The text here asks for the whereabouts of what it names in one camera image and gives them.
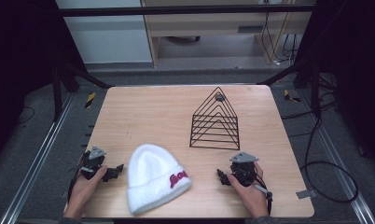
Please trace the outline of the black yellow striped tape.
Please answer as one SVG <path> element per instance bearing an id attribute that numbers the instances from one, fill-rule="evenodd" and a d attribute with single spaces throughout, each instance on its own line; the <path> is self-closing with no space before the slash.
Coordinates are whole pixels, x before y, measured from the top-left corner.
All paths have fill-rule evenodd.
<path id="1" fill-rule="evenodd" d="M 89 94 L 88 99 L 87 99 L 87 101 L 85 103 L 85 108 L 90 108 L 91 107 L 92 102 L 93 102 L 93 100 L 95 98 L 95 95 L 96 95 L 96 92 L 91 92 Z"/>
<path id="2" fill-rule="evenodd" d="M 284 90 L 284 98 L 288 101 L 299 103 L 301 102 L 298 97 L 292 97 L 288 90 Z"/>

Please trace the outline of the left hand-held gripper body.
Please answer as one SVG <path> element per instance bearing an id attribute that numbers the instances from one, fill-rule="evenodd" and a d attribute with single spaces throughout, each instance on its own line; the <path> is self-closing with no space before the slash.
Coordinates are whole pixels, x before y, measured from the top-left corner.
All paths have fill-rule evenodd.
<path id="1" fill-rule="evenodd" d="M 81 174 L 86 179 L 92 179 L 96 172 L 101 168 L 104 162 L 106 151 L 97 146 L 93 146 L 91 150 L 86 151 L 82 155 L 82 164 L 80 167 Z"/>

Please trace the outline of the person's left hand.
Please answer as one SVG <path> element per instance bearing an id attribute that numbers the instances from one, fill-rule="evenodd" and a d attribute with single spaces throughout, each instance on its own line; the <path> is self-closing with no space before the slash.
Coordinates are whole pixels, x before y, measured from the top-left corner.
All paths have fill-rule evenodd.
<path id="1" fill-rule="evenodd" d="M 64 217 L 80 220 L 85 210 L 85 206 L 90 201 L 91 196 L 95 192 L 106 171 L 107 167 L 102 166 L 91 179 L 86 179 L 84 176 L 80 176 L 76 179 L 69 203 L 63 214 Z"/>

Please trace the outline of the aluminium floor rail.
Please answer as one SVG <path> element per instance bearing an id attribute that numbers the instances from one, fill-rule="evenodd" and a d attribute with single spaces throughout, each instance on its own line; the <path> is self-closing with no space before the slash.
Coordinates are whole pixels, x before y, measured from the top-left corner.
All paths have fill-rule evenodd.
<path id="1" fill-rule="evenodd" d="M 63 126 L 63 123 L 69 113 L 71 104 L 73 103 L 75 95 L 73 93 L 68 93 L 66 95 L 65 101 L 62 103 L 62 112 L 60 116 L 52 122 L 49 131 L 42 142 L 38 152 L 35 155 L 35 158 L 26 173 L 24 179 L 21 182 L 21 185 L 13 197 L 13 200 L 9 204 L 7 210 L 2 215 L 0 224 L 15 224 L 21 209 L 24 207 L 24 204 L 30 195 L 30 192 L 37 180 L 37 177 L 47 159 L 47 156 L 58 136 L 58 133 Z"/>
<path id="2" fill-rule="evenodd" d="M 315 133 L 319 134 L 319 139 L 327 155 L 329 165 L 334 169 L 344 193 L 348 199 L 352 199 L 355 196 L 354 200 L 350 202 L 350 205 L 354 209 L 359 222 L 361 224 L 375 224 L 375 217 L 364 199 L 355 179 L 347 171 L 347 167 L 333 144 L 326 127 L 319 124 L 319 119 L 314 114 L 311 114 L 311 118 L 314 123 L 312 136 Z"/>

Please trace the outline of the black horizontal frame bar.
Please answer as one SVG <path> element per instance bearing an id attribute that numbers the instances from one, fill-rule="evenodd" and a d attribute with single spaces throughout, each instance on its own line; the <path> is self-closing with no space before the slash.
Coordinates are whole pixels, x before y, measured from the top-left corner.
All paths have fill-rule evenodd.
<path id="1" fill-rule="evenodd" d="M 267 12 L 309 12 L 316 10 L 316 4 L 302 5 L 230 5 L 230 6 L 179 6 L 179 7 L 110 7 L 59 9 L 64 17 L 90 16 L 135 16 L 135 15 L 178 15 L 214 13 L 267 13 Z"/>

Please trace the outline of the person's right hand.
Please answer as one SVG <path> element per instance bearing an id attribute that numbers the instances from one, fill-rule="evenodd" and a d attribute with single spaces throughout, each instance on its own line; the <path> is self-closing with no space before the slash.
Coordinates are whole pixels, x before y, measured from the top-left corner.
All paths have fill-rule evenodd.
<path id="1" fill-rule="evenodd" d="M 245 209 L 253 219 L 269 215 L 266 194 L 259 190 L 259 183 L 255 181 L 251 186 L 245 187 L 231 174 L 227 174 L 231 186 L 240 196 Z"/>

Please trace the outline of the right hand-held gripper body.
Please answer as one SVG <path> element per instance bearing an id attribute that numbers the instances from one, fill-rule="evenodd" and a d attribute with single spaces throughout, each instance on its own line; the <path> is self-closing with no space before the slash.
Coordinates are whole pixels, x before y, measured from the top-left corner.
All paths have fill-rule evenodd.
<path id="1" fill-rule="evenodd" d="M 254 162 L 258 161 L 258 157 L 242 151 L 232 156 L 229 160 L 231 161 L 230 169 L 232 174 L 241 185 L 249 187 L 256 181 L 257 171 Z"/>

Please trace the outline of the white cabinet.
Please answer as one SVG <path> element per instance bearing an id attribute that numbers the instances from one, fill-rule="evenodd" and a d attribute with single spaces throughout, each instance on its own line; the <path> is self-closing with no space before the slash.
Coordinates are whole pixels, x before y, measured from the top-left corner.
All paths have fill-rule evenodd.
<path id="1" fill-rule="evenodd" d="M 140 7 L 140 0 L 56 0 L 60 9 Z M 64 18 L 84 64 L 151 63 L 144 17 Z"/>

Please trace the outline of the white knitted beanie hat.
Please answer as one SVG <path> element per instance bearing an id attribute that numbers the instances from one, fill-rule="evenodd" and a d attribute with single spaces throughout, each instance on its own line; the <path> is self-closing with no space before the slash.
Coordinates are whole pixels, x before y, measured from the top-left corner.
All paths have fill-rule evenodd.
<path id="1" fill-rule="evenodd" d="M 179 197 L 192 185 L 183 166 L 165 148 L 145 144 L 128 164 L 127 200 L 130 213 L 139 215 Z"/>

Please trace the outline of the light wooden desk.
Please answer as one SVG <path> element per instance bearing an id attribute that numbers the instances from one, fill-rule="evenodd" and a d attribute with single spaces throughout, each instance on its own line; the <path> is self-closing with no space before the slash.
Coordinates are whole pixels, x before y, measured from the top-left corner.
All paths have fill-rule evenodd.
<path id="1" fill-rule="evenodd" d="M 140 0 L 144 7 L 298 5 L 316 0 Z M 153 63 L 158 62 L 160 40 L 167 36 L 254 35 L 266 63 L 273 63 L 285 35 L 302 35 L 310 12 L 146 15 L 146 32 Z"/>

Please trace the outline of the grey tape piece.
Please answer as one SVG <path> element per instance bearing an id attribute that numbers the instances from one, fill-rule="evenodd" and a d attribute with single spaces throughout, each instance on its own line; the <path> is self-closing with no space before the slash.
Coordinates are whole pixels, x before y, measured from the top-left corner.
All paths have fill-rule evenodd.
<path id="1" fill-rule="evenodd" d="M 302 190 L 297 192 L 297 196 L 299 199 L 304 199 L 304 198 L 313 198 L 317 196 L 317 192 L 313 190 Z"/>

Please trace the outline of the black metal stand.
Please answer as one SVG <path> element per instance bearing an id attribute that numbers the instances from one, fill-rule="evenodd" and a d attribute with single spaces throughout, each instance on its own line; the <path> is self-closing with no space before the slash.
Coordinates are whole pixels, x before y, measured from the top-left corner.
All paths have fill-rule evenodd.
<path id="1" fill-rule="evenodd" d="M 258 82 L 258 85 L 270 86 L 274 84 L 277 80 L 286 77 L 292 73 L 297 73 L 293 81 L 295 88 L 302 88 L 308 82 L 311 82 L 311 110 L 314 115 L 320 119 L 321 118 L 321 109 L 320 109 L 320 100 L 319 100 L 319 74 L 320 66 L 316 62 L 304 62 L 300 61 L 294 63 L 293 65 L 287 67 L 280 73 L 276 74 L 273 77 L 270 77 L 264 81 Z"/>
<path id="2" fill-rule="evenodd" d="M 58 120 L 63 112 L 61 85 L 63 84 L 68 92 L 77 92 L 79 90 L 79 85 L 75 76 L 82 77 L 101 89 L 111 88 L 110 84 L 106 84 L 101 80 L 92 77 L 88 72 L 80 70 L 67 63 L 59 63 L 55 65 L 52 68 L 51 74 L 54 99 L 54 121 Z"/>

